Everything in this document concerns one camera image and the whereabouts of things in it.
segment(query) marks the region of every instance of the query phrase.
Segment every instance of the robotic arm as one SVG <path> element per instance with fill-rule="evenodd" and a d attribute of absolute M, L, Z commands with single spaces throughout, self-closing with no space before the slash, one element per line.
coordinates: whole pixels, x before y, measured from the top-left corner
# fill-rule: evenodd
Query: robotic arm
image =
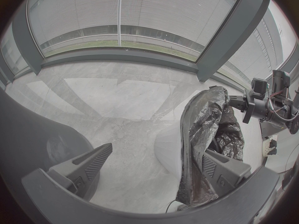
<path fill-rule="evenodd" d="M 251 116 L 260 122 L 270 122 L 289 129 L 291 134 L 299 129 L 298 102 L 289 99 L 290 75 L 273 70 L 272 93 L 266 80 L 253 78 L 251 90 L 245 89 L 243 96 L 230 96 L 230 106 L 243 113 L 243 123 L 248 124 Z"/>

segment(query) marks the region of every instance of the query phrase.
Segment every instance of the glass pane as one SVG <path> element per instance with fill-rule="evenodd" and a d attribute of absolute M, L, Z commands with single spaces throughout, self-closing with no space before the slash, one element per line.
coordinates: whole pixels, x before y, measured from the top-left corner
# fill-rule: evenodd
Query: glass pane
<path fill-rule="evenodd" d="M 235 0 L 121 0 L 121 45 L 195 61 Z M 118 0 L 29 0 L 43 54 L 118 46 Z"/>
<path fill-rule="evenodd" d="M 269 7 L 256 29 L 218 72 L 246 88 L 254 77 L 265 79 L 289 57 L 296 43 L 291 26 L 278 6 Z"/>
<path fill-rule="evenodd" d="M 235 0 L 122 0 L 121 45 L 154 50 L 196 61 Z M 152 36 L 149 30 L 161 32 Z"/>
<path fill-rule="evenodd" d="M 6 61 L 13 74 L 17 74 L 19 71 L 28 66 L 24 58 L 21 56 L 15 39 L 13 38 L 13 30 L 11 24 L 9 25 L 1 41 L 1 51 L 4 60 Z"/>

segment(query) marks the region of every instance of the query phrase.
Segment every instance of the white cable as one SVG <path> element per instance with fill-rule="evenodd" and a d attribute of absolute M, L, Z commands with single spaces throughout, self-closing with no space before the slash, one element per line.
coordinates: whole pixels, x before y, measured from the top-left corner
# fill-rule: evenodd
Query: white cable
<path fill-rule="evenodd" d="M 270 99 L 269 84 L 268 84 L 268 86 L 267 86 L 267 90 L 268 90 L 268 99 L 269 99 L 269 103 L 270 103 L 270 108 L 272 109 L 272 111 L 274 112 L 274 114 L 276 114 L 276 116 L 277 116 L 278 118 L 280 118 L 280 119 L 283 120 L 283 121 L 287 121 L 287 122 L 288 122 L 288 121 L 293 121 L 293 120 L 299 115 L 299 112 L 297 112 L 297 114 L 296 114 L 293 118 L 291 118 L 291 119 L 285 119 L 285 118 L 280 117 L 279 114 L 277 114 L 276 111 L 275 111 L 274 108 L 273 108 L 272 101 L 271 101 L 271 99 Z"/>

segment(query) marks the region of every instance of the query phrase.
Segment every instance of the crumpled black garment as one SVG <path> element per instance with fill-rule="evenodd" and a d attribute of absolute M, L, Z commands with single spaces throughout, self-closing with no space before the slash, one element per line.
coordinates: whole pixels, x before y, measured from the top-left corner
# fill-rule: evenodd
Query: crumpled black garment
<path fill-rule="evenodd" d="M 217 194 L 202 174 L 207 148 L 242 161 L 244 139 L 229 105 L 227 90 L 211 87 L 195 95 L 181 116 L 182 178 L 176 200 L 189 206 L 207 203 Z"/>

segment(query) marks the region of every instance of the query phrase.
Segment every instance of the concrete floor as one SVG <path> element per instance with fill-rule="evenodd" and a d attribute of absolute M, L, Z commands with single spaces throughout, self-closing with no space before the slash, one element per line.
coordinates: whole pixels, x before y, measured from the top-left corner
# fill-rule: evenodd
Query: concrete floor
<path fill-rule="evenodd" d="M 214 80 L 196 74 L 129 62 L 76 62 L 47 67 L 8 84 L 6 92 L 28 109 L 69 125 L 98 147 L 113 152 L 101 169 L 92 203 L 134 213 L 163 213 L 175 199 L 179 182 L 155 158 L 157 133 L 180 119 L 185 105 Z M 230 95 L 241 95 L 231 87 Z M 242 123 L 244 162 L 254 171 L 262 163 L 257 119 Z M 178 204 L 174 203 L 171 211 Z"/>

